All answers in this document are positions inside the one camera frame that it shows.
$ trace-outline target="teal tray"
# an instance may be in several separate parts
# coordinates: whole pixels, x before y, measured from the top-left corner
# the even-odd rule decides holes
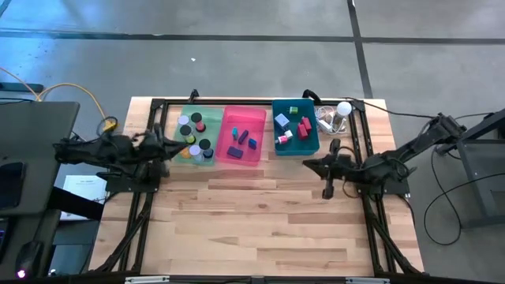
[[[298,114],[290,114],[290,107],[297,107]],[[272,120],[279,114],[284,114],[289,119],[288,128],[293,133],[293,138],[286,144],[275,145],[276,155],[312,155],[319,150],[316,114],[314,113],[314,102],[311,99],[276,99],[272,102],[271,110],[273,113]],[[312,126],[312,131],[305,140],[298,139],[297,126],[301,121],[301,117],[308,118]],[[274,120],[274,140],[281,135],[284,135],[284,131]]]
[[[199,133],[196,131],[195,124],[191,121],[191,114],[199,112],[202,114],[202,121],[205,124],[205,131]],[[174,157],[174,161],[177,163],[192,163],[195,165],[201,166],[213,166],[215,159],[215,149],[217,146],[219,131],[221,130],[221,124],[223,121],[223,109],[222,108],[214,108],[214,107],[205,107],[205,106],[184,106],[182,108],[181,115],[187,115],[189,117],[189,125],[193,128],[193,135],[196,138],[196,142],[194,145],[198,145],[198,143],[202,139],[209,139],[211,141],[211,148],[214,150],[214,155],[211,159],[205,159],[204,161],[197,162],[195,159],[185,159],[182,158],[181,154],[178,154]],[[179,133],[180,125],[175,129],[174,140],[176,141],[184,141],[184,138]]]

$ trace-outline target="concrete floor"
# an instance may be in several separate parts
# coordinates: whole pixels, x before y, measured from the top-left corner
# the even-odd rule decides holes
[[[354,0],[362,36],[397,38],[505,38],[500,0]],[[172,35],[352,36],[345,0],[12,0],[0,10],[0,32],[67,31]],[[505,106],[505,45],[364,44],[374,98],[390,110],[453,116]],[[81,84],[108,114],[123,121],[135,95],[299,96],[311,88],[323,97],[365,97],[353,43],[21,39],[0,37],[0,65],[46,86]],[[0,80],[11,81],[5,74]],[[0,96],[13,95],[0,93]],[[72,88],[49,100],[76,100],[75,131],[93,138],[99,112]],[[480,118],[462,120],[468,126]],[[416,136],[423,119],[391,116],[397,145]],[[446,189],[466,181],[458,161],[436,157]],[[432,243],[423,212],[440,193],[429,153],[410,162],[411,203],[425,270],[438,276],[505,282],[505,226],[463,231],[449,247]],[[90,166],[64,166],[58,176],[94,174]],[[469,188],[453,195],[462,219],[474,216]],[[456,234],[456,220],[442,200],[428,216],[440,241]]]

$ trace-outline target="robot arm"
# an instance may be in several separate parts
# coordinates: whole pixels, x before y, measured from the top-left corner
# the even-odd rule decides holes
[[[362,185],[383,185],[387,179],[401,181],[415,170],[405,162],[436,144],[454,143],[466,131],[451,116],[438,114],[431,119],[419,136],[393,151],[385,151],[368,157],[358,166],[350,155],[340,155],[340,141],[334,139],[330,154],[322,159],[309,159],[303,164],[327,181],[324,199],[333,197],[333,179],[345,179]]]
[[[112,131],[107,131],[87,142],[62,139],[53,145],[56,151],[55,158],[60,163],[87,163],[105,167],[110,173],[98,174],[104,179],[123,176],[134,181],[143,181],[153,170],[153,161],[172,159],[187,146],[186,143],[167,139],[159,124],[155,124],[153,129],[137,134],[133,138],[113,135]],[[134,142],[141,137],[143,140],[135,146]],[[163,168],[161,171],[162,176],[168,176],[167,169]]]

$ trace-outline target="wooden plank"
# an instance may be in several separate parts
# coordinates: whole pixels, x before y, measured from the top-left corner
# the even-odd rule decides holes
[[[125,134],[144,131],[151,99],[132,98]],[[386,107],[382,99],[368,102]],[[168,137],[174,134],[182,107],[169,109]],[[271,117],[269,106],[259,108]],[[374,151],[394,149],[387,113],[370,106],[366,111]],[[320,150],[314,155],[280,157],[275,155],[272,143],[273,128],[268,119],[260,163],[255,167],[168,162],[170,178],[162,180],[151,210],[143,274],[373,275],[361,200],[344,195],[339,180],[334,182],[335,197],[322,200],[325,182],[301,165],[304,159],[324,157],[335,136],[320,133]],[[360,125],[358,136],[363,136]],[[349,132],[338,138],[342,145],[352,147]],[[345,188],[349,194],[356,194],[352,183],[346,183]],[[121,193],[106,204],[91,269],[98,267],[121,240],[131,198],[131,194]],[[385,196],[384,205],[392,238],[422,270],[409,208],[396,196]],[[383,243],[379,238],[377,243],[385,267]],[[136,245],[134,241],[131,260]]]

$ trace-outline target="cable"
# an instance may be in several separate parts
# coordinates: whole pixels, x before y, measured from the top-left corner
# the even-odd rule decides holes
[[[14,79],[18,80],[20,83],[22,83],[34,96],[35,96],[35,99],[37,101],[40,101],[40,97],[37,95],[37,93],[35,93],[35,91],[33,91],[32,88],[30,88],[30,86],[28,86],[28,84],[26,84],[20,77],[12,74],[11,72],[7,71],[6,69],[0,67],[0,70],[9,74],[10,76],[12,76]]]
[[[28,84],[26,84],[20,77],[18,77],[16,75],[12,74],[11,72],[7,71],[7,69],[5,69],[5,68],[0,67],[0,70],[3,71],[3,72],[5,72],[5,73],[7,73],[7,74],[9,74],[14,79],[16,79],[20,83],[22,83],[35,96],[35,98],[36,98],[35,101],[38,101],[38,102],[42,102],[43,101],[43,95],[46,95],[49,91],[51,91],[51,90],[53,90],[55,88],[58,88],[58,87],[61,87],[61,86],[70,86],[70,87],[78,88],[81,91],[83,91],[86,94],[88,94],[93,99],[93,101],[95,102],[96,107],[98,107],[98,110],[100,111],[100,114],[102,115],[102,118],[105,119],[105,117],[106,117],[105,113],[103,112],[102,106],[100,106],[100,103],[98,102],[98,100],[96,99],[96,97],[90,91],[88,91],[86,88],[81,87],[78,84],[73,84],[73,83],[60,83],[60,84],[56,84],[54,86],[51,86],[51,87],[43,90],[40,94],[37,95],[37,93],[35,93],[35,91],[33,91],[33,89],[30,88],[30,86],[28,86]]]
[[[467,115],[462,115],[460,117],[455,118],[455,120],[458,120],[459,118],[470,118],[474,116],[481,116],[481,115],[488,115],[488,114],[494,114],[492,112],[487,112],[487,113],[481,113],[481,114],[467,114]]]
[[[471,183],[474,183],[474,182],[476,182],[476,181],[481,181],[481,180],[486,179],[486,178],[493,178],[493,177],[502,176],[502,175],[505,175],[505,173],[491,174],[491,175],[488,175],[488,176],[485,176],[485,177],[479,177],[479,178],[474,179],[474,180],[472,180],[472,181],[468,181],[468,182],[465,182],[465,183],[460,184],[460,185],[458,185],[458,186],[455,186],[455,187],[453,187],[452,189],[449,189],[449,190],[447,190],[447,191],[444,191],[443,193],[440,193],[437,197],[435,197],[435,199],[433,199],[433,200],[432,200],[432,202],[430,202],[430,204],[426,207],[426,210],[425,210],[425,216],[424,216],[425,231],[426,231],[426,233],[428,234],[428,236],[430,237],[430,239],[431,239],[432,241],[434,241],[435,243],[439,244],[439,245],[452,245],[452,244],[454,244],[454,243],[455,243],[455,241],[452,241],[452,242],[449,242],[449,243],[445,243],[445,244],[444,244],[444,243],[442,243],[442,244],[440,244],[439,242],[437,242],[437,241],[433,240],[433,238],[432,238],[432,237],[430,236],[430,234],[428,233],[428,230],[427,230],[427,228],[426,228],[426,215],[428,214],[428,210],[429,210],[429,208],[430,208],[430,207],[431,207],[431,206],[435,203],[435,201],[437,201],[437,200],[438,200],[441,196],[447,196],[447,194],[448,194],[449,192],[452,192],[453,190],[459,189],[459,188],[461,188],[462,186],[469,185],[469,184],[471,184]]]
[[[452,211],[454,212],[454,214],[456,215],[456,219],[458,220],[458,234],[456,235],[456,237],[454,238],[454,240],[452,241],[449,241],[449,242],[440,242],[440,241],[437,241],[435,240],[432,235],[428,232],[428,228],[426,227],[426,211],[428,209],[426,209],[425,211],[425,221],[424,221],[424,227],[425,227],[425,232],[426,234],[428,235],[429,239],[432,240],[434,243],[438,244],[438,245],[452,245],[454,244],[456,241],[459,240],[459,238],[461,237],[461,219],[459,218],[459,214],[458,212],[456,211],[456,207],[453,205],[451,199],[449,198],[449,196],[447,195],[446,191],[443,190],[443,187],[442,187],[442,184],[440,184],[440,180],[438,178],[438,176],[436,175],[436,171],[435,171],[435,163],[434,163],[434,160],[433,160],[433,157],[435,156],[435,152],[436,152],[436,147],[433,148],[433,151],[432,151],[432,157],[431,157],[431,164],[432,164],[432,172],[433,172],[433,176],[435,177],[435,180],[436,180],[436,184],[439,186],[439,189],[442,191],[442,194],[445,195],[445,197],[447,198],[447,201],[449,202],[449,205],[452,207]]]
[[[401,200],[403,200],[407,204],[407,207],[410,209],[410,215],[412,216],[412,222],[416,226],[416,217],[413,215],[412,205],[403,195],[397,194],[396,196],[398,196]]]
[[[26,102],[33,102],[33,99],[21,99],[21,98],[0,98],[0,100],[13,100],[15,102],[7,102],[7,103],[0,103],[0,106],[7,105],[7,104],[13,104],[13,103],[26,103]]]
[[[382,110],[382,111],[385,111],[389,114],[394,114],[394,115],[402,115],[402,116],[408,116],[408,117],[413,117],[413,118],[434,118],[433,116],[429,116],[429,115],[424,115],[424,114],[404,114],[404,113],[398,113],[398,112],[395,112],[395,111],[390,111],[390,110],[386,110],[380,106],[376,106],[376,105],[373,105],[371,103],[367,103],[365,102],[363,99],[356,99],[356,98],[352,98],[352,97],[343,97],[343,99],[352,99],[352,100],[355,100],[355,101],[360,101],[360,102],[363,102],[365,105],[368,105],[368,106],[371,106],[371,107],[375,107],[376,109],[379,109],[379,110]]]
[[[75,87],[75,88],[78,88],[80,89],[81,91],[85,92],[86,94],[88,94],[92,99],[93,101],[95,102],[95,105],[96,107],[98,107],[98,110],[100,111],[100,114],[102,115],[102,119],[105,119],[106,115],[105,113],[103,112],[103,109],[102,109],[102,106],[100,106],[100,103],[98,102],[98,100],[95,98],[95,96],[90,92],[88,91],[87,89],[85,89],[84,87],[81,87],[80,85],[78,84],[73,84],[73,83],[60,83],[60,84],[56,84],[54,86],[51,86],[45,90],[43,90],[40,94],[39,94],[39,99],[40,101],[42,101],[44,98],[43,98],[43,95],[46,95],[49,91],[55,89],[55,88],[58,88],[58,87],[62,87],[62,86],[70,86],[70,87]]]

